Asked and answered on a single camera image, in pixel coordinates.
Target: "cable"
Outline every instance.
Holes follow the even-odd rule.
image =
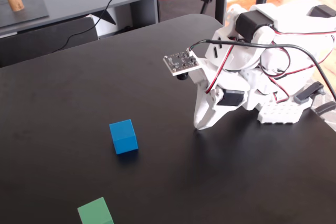
[[[330,52],[324,57],[323,60],[321,60],[319,62],[319,64],[321,64],[322,62],[324,62],[327,59],[327,57],[332,53],[333,50],[334,50],[334,47],[332,47],[332,49],[330,50]],[[313,67],[315,67],[315,64],[312,64],[312,65],[310,65],[310,66],[308,66],[306,68],[302,68],[302,69],[298,69],[298,70],[286,73],[286,75],[293,74],[293,73],[298,73],[298,72],[301,72],[301,71],[304,71],[304,70],[307,70],[307,69],[310,69],[310,68],[313,68]]]
[[[210,90],[214,86],[215,82],[217,81],[217,78],[218,78],[219,74],[221,73],[221,71],[223,69],[223,66],[224,66],[227,58],[229,57],[229,54],[231,53],[232,49],[233,49],[233,46],[230,46],[229,50],[226,53],[226,56],[224,57],[222,63],[220,64],[220,67],[217,70],[217,74],[216,74],[214,80],[211,82],[211,84],[209,85],[209,87],[206,89],[206,91],[205,91],[206,94],[208,94],[210,92]]]
[[[327,35],[336,33],[336,31],[321,31],[318,33],[282,33],[278,31],[274,26],[271,26],[271,28],[275,31],[277,35]]]
[[[57,52],[57,51],[62,50],[63,48],[65,48],[66,45],[69,43],[69,40],[70,40],[71,37],[73,37],[73,36],[75,36],[75,35],[79,35],[79,34],[86,33],[87,31],[94,29],[94,28],[96,27],[96,25],[98,24],[98,22],[101,20],[103,14],[106,12],[106,10],[107,10],[107,8],[109,7],[109,5],[110,5],[111,2],[112,2],[112,0],[110,0],[110,1],[108,2],[106,8],[105,8],[104,11],[101,13],[101,15],[100,15],[98,21],[97,21],[92,27],[90,27],[89,29],[87,29],[87,30],[85,30],[85,31],[81,31],[80,33],[76,33],[76,34],[72,34],[72,35],[70,35],[70,36],[68,37],[67,41],[65,42],[65,44],[64,44],[62,47],[60,47],[60,48],[56,49],[55,51],[53,51],[52,53]]]
[[[268,77],[281,77],[284,76],[286,74],[286,71],[289,69],[290,64],[291,64],[291,59],[290,59],[290,55],[288,53],[288,51],[285,48],[280,48],[282,51],[284,51],[288,57],[288,65],[286,67],[286,69],[282,72],[282,73],[278,73],[278,74],[269,74],[266,72],[266,69],[263,67],[263,63],[262,63],[262,56],[260,56],[260,68],[263,71],[263,73],[268,76]]]
[[[277,96],[276,96],[276,94],[275,94],[275,92],[274,92],[273,95],[274,95],[274,98],[275,98],[276,103],[278,104],[278,103],[282,103],[282,102],[286,102],[286,101],[288,101],[288,99],[290,98],[290,96],[289,96],[289,94],[287,93],[287,91],[286,91],[280,84],[278,84],[273,78],[271,78],[271,77],[268,77],[268,78],[269,78],[269,80],[270,80],[275,86],[277,86],[279,89],[281,89],[281,90],[286,94],[286,96],[287,96],[287,98],[285,98],[285,99],[278,100],[278,98],[277,98]]]
[[[302,52],[304,52],[311,60],[312,62],[316,65],[317,69],[319,70],[322,78],[324,79],[324,81],[326,82],[332,96],[334,97],[335,101],[336,101],[336,93],[333,90],[328,78],[325,76],[321,66],[319,65],[319,63],[317,62],[317,60],[315,59],[315,57],[307,50],[305,50],[302,47],[299,47],[297,45],[291,45],[291,44],[277,44],[277,45],[263,45],[263,44],[253,44],[253,43],[246,43],[246,42],[238,42],[238,41],[226,41],[226,40],[211,40],[211,39],[204,39],[201,40],[195,44],[193,44],[189,50],[192,50],[196,45],[200,44],[200,43],[210,43],[210,44],[215,44],[215,45],[235,45],[235,46],[244,46],[244,47],[256,47],[256,48],[294,48],[297,50],[300,50]]]

